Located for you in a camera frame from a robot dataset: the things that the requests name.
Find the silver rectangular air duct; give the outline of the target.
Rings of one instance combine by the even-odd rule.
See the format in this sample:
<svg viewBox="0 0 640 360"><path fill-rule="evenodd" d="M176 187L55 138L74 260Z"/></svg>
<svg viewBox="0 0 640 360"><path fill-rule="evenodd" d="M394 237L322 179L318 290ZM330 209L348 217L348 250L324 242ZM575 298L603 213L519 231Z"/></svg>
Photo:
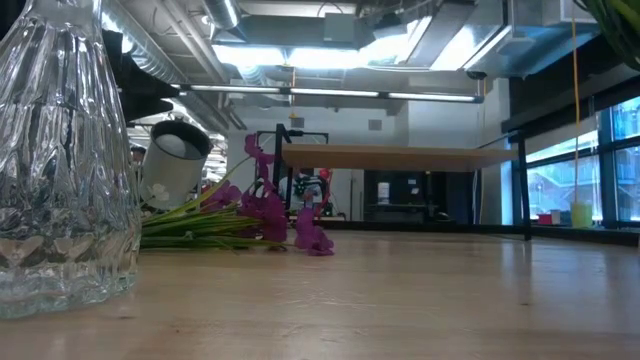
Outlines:
<svg viewBox="0 0 640 360"><path fill-rule="evenodd" d="M599 35L582 0L418 0L404 33L360 50L370 69L536 74Z"/></svg>

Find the clear ribbed glass vase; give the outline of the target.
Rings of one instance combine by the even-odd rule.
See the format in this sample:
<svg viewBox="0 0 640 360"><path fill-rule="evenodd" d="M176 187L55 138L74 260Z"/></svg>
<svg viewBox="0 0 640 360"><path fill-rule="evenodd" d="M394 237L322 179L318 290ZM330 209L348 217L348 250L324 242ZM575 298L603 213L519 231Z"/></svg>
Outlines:
<svg viewBox="0 0 640 360"><path fill-rule="evenodd" d="M139 195L102 0L26 0L0 42L0 319L129 290Z"/></svg>

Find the silver corrugated air duct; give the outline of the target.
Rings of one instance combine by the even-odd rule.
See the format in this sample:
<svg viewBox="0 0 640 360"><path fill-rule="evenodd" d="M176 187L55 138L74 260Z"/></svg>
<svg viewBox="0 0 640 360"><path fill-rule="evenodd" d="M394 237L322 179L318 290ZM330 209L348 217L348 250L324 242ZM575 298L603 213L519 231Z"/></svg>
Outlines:
<svg viewBox="0 0 640 360"><path fill-rule="evenodd" d="M118 0L105 0L102 12L103 23L114 25L133 44L133 58L143 71L169 84L188 82L187 76ZM242 130L241 122L233 113L210 104L202 95L187 93L174 101L207 130L223 135L231 130Z"/></svg>

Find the wooden shelf with black legs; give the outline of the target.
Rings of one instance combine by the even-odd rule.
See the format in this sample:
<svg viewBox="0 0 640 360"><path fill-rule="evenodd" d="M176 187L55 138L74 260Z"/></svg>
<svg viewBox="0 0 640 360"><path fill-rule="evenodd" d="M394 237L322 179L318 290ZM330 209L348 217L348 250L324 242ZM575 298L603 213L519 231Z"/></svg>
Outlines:
<svg viewBox="0 0 640 360"><path fill-rule="evenodd" d="M493 165L519 159L524 166L521 170L520 185L527 186L526 153L524 150L504 149L461 149L428 148L383 145L330 145L330 144L293 144L291 136L311 135L300 130L287 130L283 124L277 124L275 130L275 163L273 175L278 180L282 164L291 168L330 168L363 169L387 171L430 171L472 173ZM339 225L340 229L363 231L396 232L434 232L434 233L473 233L473 234L519 234L524 241L532 239L531 220L529 218L529 198L521 195L525 215L523 225L473 225L473 224L430 224L403 225L386 228L385 225L348 224Z"/></svg>

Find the purple flower bunch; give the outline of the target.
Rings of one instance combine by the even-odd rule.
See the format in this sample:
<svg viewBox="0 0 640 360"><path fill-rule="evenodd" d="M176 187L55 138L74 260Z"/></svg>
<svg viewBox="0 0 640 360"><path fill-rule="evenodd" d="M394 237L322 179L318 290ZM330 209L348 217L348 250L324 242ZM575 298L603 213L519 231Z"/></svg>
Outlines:
<svg viewBox="0 0 640 360"><path fill-rule="evenodd" d="M244 151L258 177L242 191L227 176L198 197L143 220L144 249L218 248L241 250L265 247L285 250L290 221L274 183L268 180L275 156L264 152L256 134L245 137Z"/></svg>

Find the long ceiling light bar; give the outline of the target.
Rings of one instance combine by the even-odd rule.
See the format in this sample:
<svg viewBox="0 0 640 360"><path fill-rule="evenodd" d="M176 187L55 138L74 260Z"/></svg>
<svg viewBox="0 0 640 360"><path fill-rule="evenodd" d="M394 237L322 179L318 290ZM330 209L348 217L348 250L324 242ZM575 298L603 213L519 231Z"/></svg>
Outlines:
<svg viewBox="0 0 640 360"><path fill-rule="evenodd" d="M287 95L287 96L327 96L348 97L364 99L447 102L447 103L473 103L484 101L483 96L456 95L449 93L411 93L411 92L386 92L372 90L346 90L346 89L322 89L300 87L272 87L272 86L239 86L239 85L188 85L172 84L173 88L181 92L218 92L237 94L259 95Z"/></svg>

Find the yellow-green cup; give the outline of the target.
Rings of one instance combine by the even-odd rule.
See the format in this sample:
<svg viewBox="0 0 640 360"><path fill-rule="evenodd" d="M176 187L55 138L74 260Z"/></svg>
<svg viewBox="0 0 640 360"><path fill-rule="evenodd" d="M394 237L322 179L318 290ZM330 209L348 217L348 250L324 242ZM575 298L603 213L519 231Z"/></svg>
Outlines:
<svg viewBox="0 0 640 360"><path fill-rule="evenodd" d="M571 204L571 224L574 228L589 228L593 224L593 207L590 203Z"/></svg>

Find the black aluminium table frame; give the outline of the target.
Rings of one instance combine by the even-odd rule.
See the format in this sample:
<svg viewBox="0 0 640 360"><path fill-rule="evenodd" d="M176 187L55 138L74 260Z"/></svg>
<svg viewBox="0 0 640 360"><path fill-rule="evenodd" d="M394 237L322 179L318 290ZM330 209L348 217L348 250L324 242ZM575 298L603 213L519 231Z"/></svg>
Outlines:
<svg viewBox="0 0 640 360"><path fill-rule="evenodd" d="M532 226L535 237L562 239L631 248L640 247L640 233L598 228L570 228L557 226Z"/></svg>

